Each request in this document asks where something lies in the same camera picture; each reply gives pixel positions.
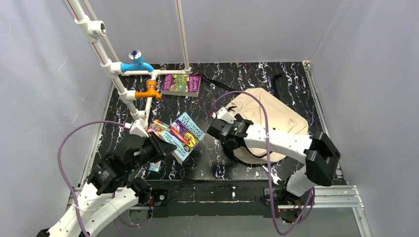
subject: canvas bag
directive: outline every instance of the canvas bag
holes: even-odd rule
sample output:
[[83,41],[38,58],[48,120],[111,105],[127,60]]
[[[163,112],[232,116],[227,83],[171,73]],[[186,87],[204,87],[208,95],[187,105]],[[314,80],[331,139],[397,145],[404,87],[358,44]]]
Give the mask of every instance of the canvas bag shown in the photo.
[[[297,114],[294,110],[282,103],[275,96],[269,94],[263,88],[251,88],[245,90],[254,95],[261,101],[268,114],[269,129],[277,131],[303,134],[308,133],[308,122]],[[251,120],[253,123],[262,124],[265,126],[265,116],[263,115],[260,105],[250,96],[239,94],[227,106],[225,106],[229,113],[233,116],[240,114],[242,118]],[[231,151],[223,146],[227,155]],[[234,156],[244,163],[248,164],[264,164],[267,163],[266,150],[259,148],[245,148],[240,147],[232,151]],[[271,162],[278,162],[285,158],[285,155],[272,152],[270,155]]]

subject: black and white marble surface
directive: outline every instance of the black and white marble surface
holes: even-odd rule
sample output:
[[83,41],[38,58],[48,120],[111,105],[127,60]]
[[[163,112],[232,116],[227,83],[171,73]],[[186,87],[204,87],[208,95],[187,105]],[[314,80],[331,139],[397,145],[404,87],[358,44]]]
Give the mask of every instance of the black and white marble surface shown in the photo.
[[[183,64],[153,65],[155,69],[179,70]],[[309,133],[314,134],[321,130],[320,120],[305,76],[302,63],[202,63],[192,64],[192,74],[205,75],[209,79],[221,81],[234,89],[262,87],[272,93],[271,79],[283,73],[285,76],[276,81],[281,101],[303,116],[309,124]],[[146,90],[145,82],[148,76],[131,76],[125,78],[123,84],[131,90]],[[158,89],[164,76],[158,79]],[[198,97],[178,97],[162,95],[160,101],[153,100],[151,117],[152,121],[159,119],[167,124],[174,121],[180,114],[187,112],[195,123],[206,132],[211,122],[208,114],[213,102],[224,91],[208,82],[202,82]],[[225,97],[217,105],[225,106],[233,97]],[[139,109],[144,109],[145,99],[136,101]],[[132,117],[125,104],[119,99],[114,90],[109,104],[106,120],[118,122],[132,122]],[[108,151],[115,148],[116,144],[127,133],[121,128],[105,125],[98,144],[95,162]],[[302,167],[301,163],[285,158],[273,165],[273,172],[282,180],[295,173]],[[174,158],[162,162],[159,173],[143,167],[134,172],[135,176],[144,179],[205,179],[205,180],[243,180],[267,179],[267,173],[260,165],[245,164],[237,159],[228,158],[222,151],[220,142],[206,135],[198,146],[192,151],[184,163],[179,164]]]

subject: book with colorful cover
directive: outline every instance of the book with colorful cover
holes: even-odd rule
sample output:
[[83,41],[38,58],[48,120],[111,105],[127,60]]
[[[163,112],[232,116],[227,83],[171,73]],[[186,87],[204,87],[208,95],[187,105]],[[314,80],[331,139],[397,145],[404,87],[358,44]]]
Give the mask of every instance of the book with colorful cover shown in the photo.
[[[167,128],[169,128],[169,125],[165,124],[164,122],[156,119],[154,122],[148,127],[147,132],[154,132],[156,135],[160,135],[163,131],[165,131]],[[161,167],[162,161],[156,162],[156,163],[150,163],[150,167],[148,170],[159,172]]]
[[200,84],[201,76],[167,74],[161,94],[197,97]]
[[191,154],[196,145],[204,138],[205,133],[193,122],[187,113],[178,117],[159,137],[177,146],[172,153],[179,163]]

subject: purple book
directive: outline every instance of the purple book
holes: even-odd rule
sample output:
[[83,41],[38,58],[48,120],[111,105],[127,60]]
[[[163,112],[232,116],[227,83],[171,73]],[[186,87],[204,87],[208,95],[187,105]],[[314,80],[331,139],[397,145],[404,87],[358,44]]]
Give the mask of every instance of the purple book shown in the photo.
[[161,94],[197,97],[200,84],[201,76],[167,74]]

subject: cable connector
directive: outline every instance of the cable connector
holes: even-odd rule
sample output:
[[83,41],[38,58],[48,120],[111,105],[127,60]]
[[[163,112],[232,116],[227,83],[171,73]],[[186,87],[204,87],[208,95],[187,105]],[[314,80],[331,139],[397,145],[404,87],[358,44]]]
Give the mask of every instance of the cable connector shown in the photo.
[[130,130],[131,127],[132,127],[132,124],[131,123],[128,123],[128,122],[126,122],[125,125],[124,125],[124,129],[125,130]]

